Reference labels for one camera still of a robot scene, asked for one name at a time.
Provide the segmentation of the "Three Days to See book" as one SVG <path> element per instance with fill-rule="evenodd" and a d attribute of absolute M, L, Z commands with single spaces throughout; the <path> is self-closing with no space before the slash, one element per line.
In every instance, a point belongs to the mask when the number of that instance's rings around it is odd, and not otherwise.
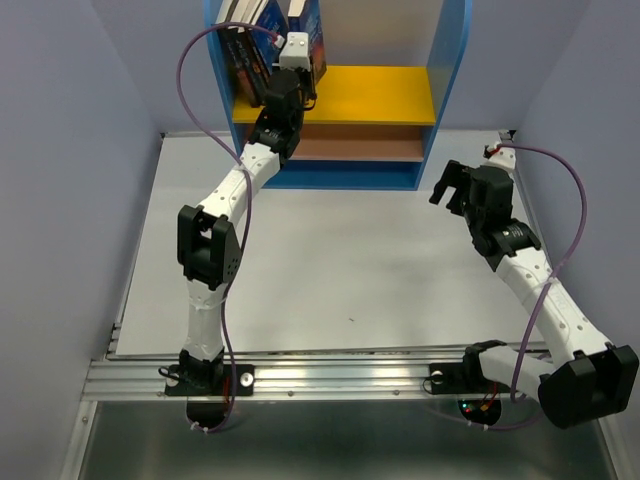
<path fill-rule="evenodd" d="M 242 17 L 247 24 L 258 23 L 262 1 L 249 1 Z M 263 34 L 259 31 L 243 29 L 239 33 L 242 47 L 241 55 L 258 102 L 263 100 L 268 84 L 268 70 L 260 47 L 263 45 Z"/>

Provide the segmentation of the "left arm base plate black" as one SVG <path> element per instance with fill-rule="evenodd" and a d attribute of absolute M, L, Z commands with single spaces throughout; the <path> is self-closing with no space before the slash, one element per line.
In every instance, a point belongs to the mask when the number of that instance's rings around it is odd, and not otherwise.
<path fill-rule="evenodd" d="M 159 367 L 159 375 L 165 380 L 164 394 L 170 397 L 230 397 L 232 393 L 232 368 L 223 366 L 222 373 L 213 381 L 204 385 L 194 385 L 179 377 L 177 365 Z M 238 397 L 249 397 L 254 393 L 255 366 L 236 365 L 236 393 Z"/>

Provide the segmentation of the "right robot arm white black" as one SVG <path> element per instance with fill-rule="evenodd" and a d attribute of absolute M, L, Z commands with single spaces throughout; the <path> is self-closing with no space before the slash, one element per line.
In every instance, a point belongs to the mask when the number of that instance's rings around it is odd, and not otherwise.
<path fill-rule="evenodd" d="M 552 270 L 533 230 L 512 215 L 514 182 L 506 169 L 447 163 L 430 201 L 454 191 L 447 209 L 462 217 L 475 250 L 511 289 L 551 355 L 538 360 L 499 340 L 466 347 L 461 361 L 432 368 L 434 394 L 480 394 L 498 384 L 537 401 L 567 429 L 624 411 L 639 358 L 616 346 L 587 319 Z"/>

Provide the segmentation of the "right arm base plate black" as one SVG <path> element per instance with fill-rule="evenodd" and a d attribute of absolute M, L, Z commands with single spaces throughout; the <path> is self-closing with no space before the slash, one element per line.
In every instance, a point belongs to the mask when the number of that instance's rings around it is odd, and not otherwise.
<path fill-rule="evenodd" d="M 482 383 L 472 378 L 462 361 L 434 362 L 428 365 L 423 388 L 432 395 L 475 394 Z"/>

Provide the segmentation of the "Jane Eyre book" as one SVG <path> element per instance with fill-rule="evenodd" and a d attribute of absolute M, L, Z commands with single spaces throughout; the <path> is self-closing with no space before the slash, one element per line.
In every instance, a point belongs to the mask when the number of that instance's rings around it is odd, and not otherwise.
<path fill-rule="evenodd" d="M 288 9 L 289 29 L 307 33 L 315 84 L 327 71 L 324 32 L 319 0 L 291 0 Z"/>

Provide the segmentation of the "Animal Farm book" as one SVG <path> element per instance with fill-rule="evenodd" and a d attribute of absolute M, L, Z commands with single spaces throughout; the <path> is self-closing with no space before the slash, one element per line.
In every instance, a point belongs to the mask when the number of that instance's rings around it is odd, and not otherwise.
<path fill-rule="evenodd" d="M 285 19 L 282 9 L 276 0 L 259 1 L 252 23 L 281 35 L 282 37 L 287 36 L 287 20 Z M 253 30 L 252 36 L 267 72 L 271 73 L 273 71 L 273 64 L 277 61 L 279 53 L 278 47 L 274 44 L 273 39 L 269 35 L 261 31 Z"/>

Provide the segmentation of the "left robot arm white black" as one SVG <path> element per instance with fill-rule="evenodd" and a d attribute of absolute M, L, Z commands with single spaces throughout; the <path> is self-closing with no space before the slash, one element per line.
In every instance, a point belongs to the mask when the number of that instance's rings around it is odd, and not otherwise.
<path fill-rule="evenodd" d="M 250 219 L 259 190 L 286 164 L 300 141 L 307 104 L 317 98 L 314 74 L 303 68 L 277 69 L 269 79 L 264 106 L 235 166 L 197 206 L 185 205 L 177 218 L 177 258 L 187 280 L 188 330 L 179 366 L 199 393 L 222 382 L 222 308 L 243 256 L 236 225 Z"/>

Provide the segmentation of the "A Tale of Two Cities book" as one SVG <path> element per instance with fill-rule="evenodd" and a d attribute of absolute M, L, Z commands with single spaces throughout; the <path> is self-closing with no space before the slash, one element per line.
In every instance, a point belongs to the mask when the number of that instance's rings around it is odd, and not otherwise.
<path fill-rule="evenodd" d="M 223 1 L 218 12 L 216 22 L 242 22 L 248 1 Z M 235 76 L 237 85 L 244 93 L 249 105 L 256 108 L 260 105 L 258 81 L 252 70 L 249 51 L 244 44 L 247 31 L 241 27 L 229 26 L 217 31 L 227 68 Z"/>

